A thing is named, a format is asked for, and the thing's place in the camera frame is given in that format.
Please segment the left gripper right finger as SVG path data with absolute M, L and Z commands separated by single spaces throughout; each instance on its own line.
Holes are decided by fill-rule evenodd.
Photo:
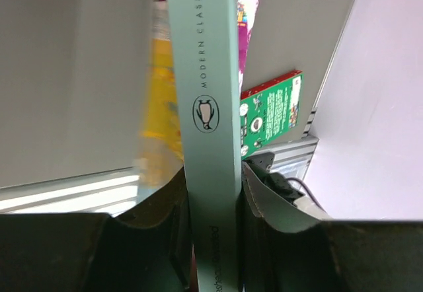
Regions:
M 421 291 L 422 223 L 321 220 L 243 165 L 247 291 Z

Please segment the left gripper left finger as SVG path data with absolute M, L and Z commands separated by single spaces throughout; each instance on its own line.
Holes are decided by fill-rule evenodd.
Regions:
M 191 256 L 183 170 L 115 217 L 1 216 L 2 291 L 187 291 Z

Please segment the purple cartoon cover book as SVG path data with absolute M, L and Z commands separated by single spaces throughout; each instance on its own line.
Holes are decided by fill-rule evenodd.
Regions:
M 260 0 L 237 0 L 237 28 L 239 49 L 239 90 L 242 89 L 247 52 Z

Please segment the light teal cover book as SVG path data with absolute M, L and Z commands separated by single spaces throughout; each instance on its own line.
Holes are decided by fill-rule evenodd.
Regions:
M 167 0 L 200 291 L 240 291 L 237 0 Z

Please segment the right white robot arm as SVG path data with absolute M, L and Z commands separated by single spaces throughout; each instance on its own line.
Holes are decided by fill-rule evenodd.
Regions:
M 302 180 L 308 162 L 306 159 L 285 160 L 274 164 L 276 155 L 261 153 L 244 161 L 252 168 L 259 180 L 292 206 L 319 220 L 330 219 L 312 191 Z

